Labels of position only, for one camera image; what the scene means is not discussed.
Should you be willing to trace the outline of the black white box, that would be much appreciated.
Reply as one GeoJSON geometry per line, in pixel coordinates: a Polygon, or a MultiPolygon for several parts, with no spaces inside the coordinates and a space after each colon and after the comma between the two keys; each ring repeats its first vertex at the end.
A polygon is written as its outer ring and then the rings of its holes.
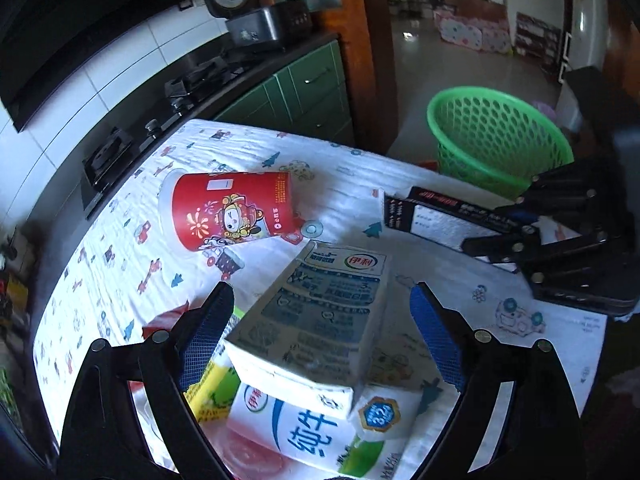
{"type": "MultiPolygon", "coordinates": [[[[462,255],[461,243],[467,237],[538,229],[532,224],[498,216],[493,209],[420,186],[414,186],[405,198],[385,194],[382,207],[386,228],[423,238],[462,255]]],[[[489,263],[486,259],[474,259],[489,263]]],[[[518,270],[517,262],[489,264],[510,273],[518,270]]]]}

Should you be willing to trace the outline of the white green milk bag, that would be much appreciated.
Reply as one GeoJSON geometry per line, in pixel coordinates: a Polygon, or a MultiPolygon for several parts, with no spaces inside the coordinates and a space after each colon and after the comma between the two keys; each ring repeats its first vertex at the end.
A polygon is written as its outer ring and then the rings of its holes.
{"type": "Polygon", "coordinates": [[[422,394],[368,385],[345,419],[300,408],[241,382],[228,363],[207,364],[184,394],[198,422],[222,419],[248,440],[329,474],[393,478],[422,394]]]}

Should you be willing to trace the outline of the white blue milk carton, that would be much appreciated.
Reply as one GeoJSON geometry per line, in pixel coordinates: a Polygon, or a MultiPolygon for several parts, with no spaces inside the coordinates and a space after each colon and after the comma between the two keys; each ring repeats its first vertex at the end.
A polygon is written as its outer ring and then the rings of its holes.
{"type": "Polygon", "coordinates": [[[241,382],[345,419],[367,380],[392,258],[309,242],[227,336],[241,382]]]}

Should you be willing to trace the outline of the red cylindrical snack can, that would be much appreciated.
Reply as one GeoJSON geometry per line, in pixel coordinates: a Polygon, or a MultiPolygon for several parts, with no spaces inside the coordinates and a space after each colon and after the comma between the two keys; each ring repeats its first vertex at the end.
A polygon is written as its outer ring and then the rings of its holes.
{"type": "Polygon", "coordinates": [[[302,226],[286,171],[171,171],[160,185],[158,214],[166,240],[177,252],[294,235],[302,226]]]}

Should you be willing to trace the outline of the red paper packet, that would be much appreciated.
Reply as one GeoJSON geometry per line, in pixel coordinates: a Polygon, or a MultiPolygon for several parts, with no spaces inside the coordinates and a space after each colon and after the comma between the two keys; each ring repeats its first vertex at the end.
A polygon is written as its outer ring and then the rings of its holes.
{"type": "Polygon", "coordinates": [[[146,323],[145,326],[142,327],[142,338],[148,339],[159,330],[167,330],[168,332],[170,332],[178,322],[178,319],[181,318],[189,310],[190,304],[186,302],[179,307],[175,307],[175,309],[168,310],[157,315],[155,318],[152,318],[149,323],[146,323]]]}

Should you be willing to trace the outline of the green plastic trash basket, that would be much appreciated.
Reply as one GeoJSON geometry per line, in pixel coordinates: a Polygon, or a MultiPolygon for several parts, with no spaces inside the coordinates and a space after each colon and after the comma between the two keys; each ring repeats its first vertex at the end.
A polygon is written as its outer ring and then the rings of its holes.
{"type": "Polygon", "coordinates": [[[510,94],[462,86],[438,92],[426,109],[439,171],[514,200],[537,174],[574,162],[546,115],[510,94]]]}

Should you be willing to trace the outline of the green kitchen cabinet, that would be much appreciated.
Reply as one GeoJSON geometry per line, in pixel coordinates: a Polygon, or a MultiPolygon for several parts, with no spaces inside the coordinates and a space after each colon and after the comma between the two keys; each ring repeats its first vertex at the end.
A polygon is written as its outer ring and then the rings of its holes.
{"type": "Polygon", "coordinates": [[[329,41],[284,66],[214,119],[352,145],[340,44],[329,41]]]}

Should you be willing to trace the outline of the polka dot play tent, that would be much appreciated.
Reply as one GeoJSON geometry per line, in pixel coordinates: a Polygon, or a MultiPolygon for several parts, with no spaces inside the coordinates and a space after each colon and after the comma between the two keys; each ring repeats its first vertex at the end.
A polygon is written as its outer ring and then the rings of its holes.
{"type": "Polygon", "coordinates": [[[510,54],[511,35],[507,20],[487,21],[464,18],[450,11],[436,10],[434,25],[440,39],[476,52],[510,54]]]}

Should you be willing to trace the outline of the white printed tablecloth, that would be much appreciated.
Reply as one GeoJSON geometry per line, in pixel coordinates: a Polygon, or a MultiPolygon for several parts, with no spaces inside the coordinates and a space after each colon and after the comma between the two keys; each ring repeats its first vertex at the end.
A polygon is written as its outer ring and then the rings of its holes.
{"type": "Polygon", "coordinates": [[[64,418],[90,344],[135,344],[157,315],[198,306],[220,281],[249,309],[310,240],[370,249],[390,256],[390,282],[378,370],[386,382],[415,386],[424,403],[403,450],[385,464],[390,479],[408,479],[435,443],[457,400],[438,376],[409,312],[416,283],[470,324],[510,344],[546,338],[555,345],[578,405],[587,402],[597,370],[605,318],[535,300],[524,280],[408,233],[387,229],[384,195],[420,186],[488,208],[500,200],[434,172],[329,141],[193,119],[134,170],[72,244],[58,272],[38,330],[35,371],[55,434],[64,418]],[[163,182],[193,172],[286,171],[302,228],[269,237],[189,252],[175,243],[160,210],[163,182]]]}

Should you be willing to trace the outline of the wooden glass display cabinet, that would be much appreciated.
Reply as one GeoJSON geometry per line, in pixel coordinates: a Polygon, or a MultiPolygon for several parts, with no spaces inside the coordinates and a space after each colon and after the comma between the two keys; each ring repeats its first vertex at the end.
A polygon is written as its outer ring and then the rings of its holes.
{"type": "MultiPolygon", "coordinates": [[[[259,0],[264,6],[284,0],[259,0]]],[[[307,0],[314,24],[341,38],[356,145],[384,154],[398,136],[397,84],[387,0],[307,0]]]]}

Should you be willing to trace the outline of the black gas stove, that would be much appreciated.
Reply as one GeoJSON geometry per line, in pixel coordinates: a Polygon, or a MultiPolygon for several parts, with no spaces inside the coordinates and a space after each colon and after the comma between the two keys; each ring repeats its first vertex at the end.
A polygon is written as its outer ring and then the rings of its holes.
{"type": "Polygon", "coordinates": [[[120,101],[96,125],[82,158],[82,210],[90,217],[105,195],[142,155],[215,93],[252,66],[232,52],[188,54],[120,101]]]}

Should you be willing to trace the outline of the black range hood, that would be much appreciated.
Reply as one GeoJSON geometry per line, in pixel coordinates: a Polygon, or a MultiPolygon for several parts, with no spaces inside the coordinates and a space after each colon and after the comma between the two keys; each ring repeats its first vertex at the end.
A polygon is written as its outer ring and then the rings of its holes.
{"type": "Polygon", "coordinates": [[[186,0],[1,0],[1,103],[22,130],[82,64],[186,0]]]}

